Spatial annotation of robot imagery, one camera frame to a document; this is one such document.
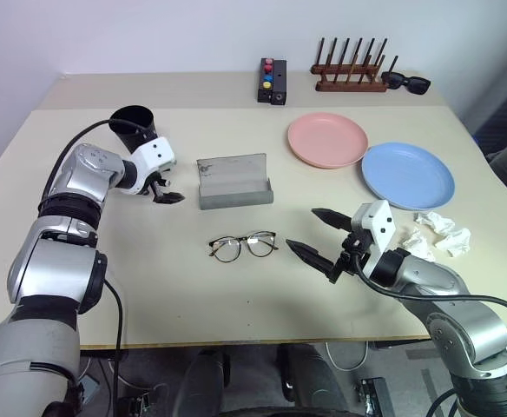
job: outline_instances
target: pink plate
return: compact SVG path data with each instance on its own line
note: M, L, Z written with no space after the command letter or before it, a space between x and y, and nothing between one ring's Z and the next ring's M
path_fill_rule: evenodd
M359 161L367 136L352 120L332 113L310 113L292 122L288 143L302 161L318 168L340 168Z

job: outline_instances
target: blue plate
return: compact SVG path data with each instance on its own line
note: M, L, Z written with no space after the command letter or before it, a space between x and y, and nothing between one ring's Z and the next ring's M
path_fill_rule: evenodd
M448 168L432 153L407 143L371 147L361 169L373 193L401 209L435 209L454 195Z

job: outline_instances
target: gray box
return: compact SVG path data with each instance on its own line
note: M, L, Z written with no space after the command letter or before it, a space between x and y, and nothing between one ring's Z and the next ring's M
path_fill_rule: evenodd
M273 202L267 155L198 159L200 209L252 206Z

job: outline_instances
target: eyeglass frame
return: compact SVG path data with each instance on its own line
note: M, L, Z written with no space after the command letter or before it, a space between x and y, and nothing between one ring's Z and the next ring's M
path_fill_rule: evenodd
M391 87L391 85L389 84L389 81L388 81L388 76L390 74L394 74L396 76L401 76L402 77L402 83L398 86L398 87ZM385 71L381 74L381 79L387 84L387 88L388 89L399 89L400 87L402 87L403 85L408 89L408 91L412 94L417 94L418 96L422 96L423 94L425 94L428 90L429 90L429 87L431 87L431 80L428 80L427 78L423 78L421 76L405 76L404 74L401 74L399 72L394 72L394 71ZM422 81L426 84L427 88L425 89L425 91L423 93L416 93L414 91L410 91L410 88L408 87L409 84L410 84L410 81Z
M209 254L209 256L214 256L215 259L219 262L223 262L223 263L230 263L230 262L234 262L236 261L239 257L240 257L240 254L242 253L242 242L243 241L246 241L246 246L247 246L247 250L250 252L250 254L252 254L253 256L255 257L258 257L258 258L265 258L266 256L269 256L273 251L275 250L279 250L279 248L277 248L275 245L272 245L271 243L268 243L268 242L265 242L265 241L262 241L260 240L260 242L263 242L265 243L266 245L270 246L271 247L271 251L266 254L266 255L256 255L253 250L250 248L250 245L249 243L247 242L247 240L251 237L254 237L255 235L257 235L258 233L268 233L270 234L273 239L276 240L276 237L277 237L277 234L274 233L274 232L269 232L268 230L258 230L257 232L253 232L251 235L247 235L247 236L242 236L242 237L235 237L235 236L222 236L218 239L215 239L214 241L211 241L210 243L208 243L207 245L209 245L209 247L211 248L211 253ZM217 248L217 249L213 249L213 245L220 241L221 239L234 239L235 241L238 242L238 254L236 255L235 258L231 259L230 261L222 261L220 258L217 257L217 255L215 254L217 252L217 250L219 250L220 248Z

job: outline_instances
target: black cable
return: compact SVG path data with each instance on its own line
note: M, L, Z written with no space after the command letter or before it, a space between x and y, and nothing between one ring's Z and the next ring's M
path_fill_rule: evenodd
M97 363L99 363L99 367L101 368L101 373L103 374L103 379L105 380L105 384L107 384L107 389L109 391L109 402L107 403L107 413L105 413L105 417L109 417L109 412L111 411L111 399L112 399L111 386L109 384L109 379L107 378L107 374L105 373L105 368L103 367L103 364L101 363L101 359L98 359Z
M437 411L437 408L439 408L440 405L443 403L443 401L446 400L451 395L454 395L454 388L449 389L445 393L439 395L439 397L437 397L437 399L435 401L433 401L433 403L429 407L429 411L427 412L425 417L433 417L433 415L435 414L435 411Z
M358 274L359 278L361 278L361 280L369 288L380 293L381 295L386 295L387 297L411 301L485 301L500 304L501 306L507 308L506 300L497 297L491 297L489 295L407 295L389 291L388 289L384 289L375 284L373 281L367 278L367 276L365 276L364 270L361 267L359 255L355 254L353 256L353 262L354 268L356 269L356 274Z
M87 135L93 129L95 129L103 124L107 124L107 123L120 123L125 126L129 126L130 128L138 129L140 131L143 131L146 129L143 126L141 126L140 124L137 124L134 122L129 122L128 120L105 119L105 120L101 120L99 122L95 122L91 126L88 126L86 129L82 130L80 133L78 133L76 136L74 136L72 139L70 139L70 142L67 143L67 145L64 147L61 154L58 156L58 158L56 158L55 165L53 165L53 169L51 170L51 172L49 174L49 178L47 178L47 182L45 183L45 188L43 189L43 193L42 193L42 200L45 200L47 198L47 196L49 195L49 192L51 191L51 186L53 185L53 181L55 180L56 173L59 170L59 168L61 168L61 164L63 163L65 156L70 152L70 149L72 149L74 144L76 142L78 142L78 140L80 140L80 138L82 138L82 136Z
M456 414L458 410L458 402L454 400L451 406L451 411L448 412L448 417L454 417L454 414Z
M121 297L118 296L118 293L113 288L113 286L109 283L109 281L105 280L105 285L109 289L116 300L116 306L118 307L118 329L116 330L116 347L115 347L115 359L113 360L113 417L116 417L116 403L118 401L118 365L121 360L121 338L122 338L122 303Z

